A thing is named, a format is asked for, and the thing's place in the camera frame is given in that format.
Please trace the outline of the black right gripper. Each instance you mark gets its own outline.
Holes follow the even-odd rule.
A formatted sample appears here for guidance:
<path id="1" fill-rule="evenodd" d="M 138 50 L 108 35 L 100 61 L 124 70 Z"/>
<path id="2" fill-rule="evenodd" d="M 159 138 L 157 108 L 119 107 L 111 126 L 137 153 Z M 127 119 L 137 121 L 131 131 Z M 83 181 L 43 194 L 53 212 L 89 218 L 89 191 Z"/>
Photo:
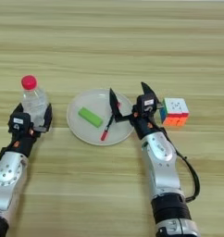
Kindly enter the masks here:
<path id="1" fill-rule="evenodd" d="M 144 94 L 156 95 L 155 92 L 145 82 L 141 82 L 141 85 Z M 158 127 L 154 121 L 153 114 L 145 113 L 143 115 L 138 110 L 139 107 L 137 105 L 132 107 L 131 113 L 129 115 L 123 116 L 118 109 L 118 99 L 112 89 L 109 90 L 109 104 L 112 114 L 115 117 L 115 121 L 128 121 L 135 129 L 140 140 L 149 134 L 161 131 L 161 128 Z"/>

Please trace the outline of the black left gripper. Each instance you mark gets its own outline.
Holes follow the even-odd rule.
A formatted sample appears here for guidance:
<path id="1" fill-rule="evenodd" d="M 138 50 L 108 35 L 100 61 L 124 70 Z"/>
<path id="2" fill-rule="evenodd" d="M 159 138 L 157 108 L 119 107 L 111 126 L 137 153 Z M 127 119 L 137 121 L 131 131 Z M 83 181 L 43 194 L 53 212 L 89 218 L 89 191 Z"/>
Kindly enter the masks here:
<path id="1" fill-rule="evenodd" d="M 13 110 L 12 114 L 14 113 L 23 113 L 22 103 L 19 103 L 18 106 Z M 52 118 L 52 105 L 49 104 L 44 114 L 45 131 L 49 131 Z M 35 144 L 37 139 L 41 137 L 42 134 L 41 131 L 35 131 L 33 128 L 28 128 L 27 130 L 10 129 L 8 130 L 8 132 L 12 134 L 12 138 L 6 150 L 9 152 L 23 154 L 25 157 L 30 156 L 33 145 Z"/>

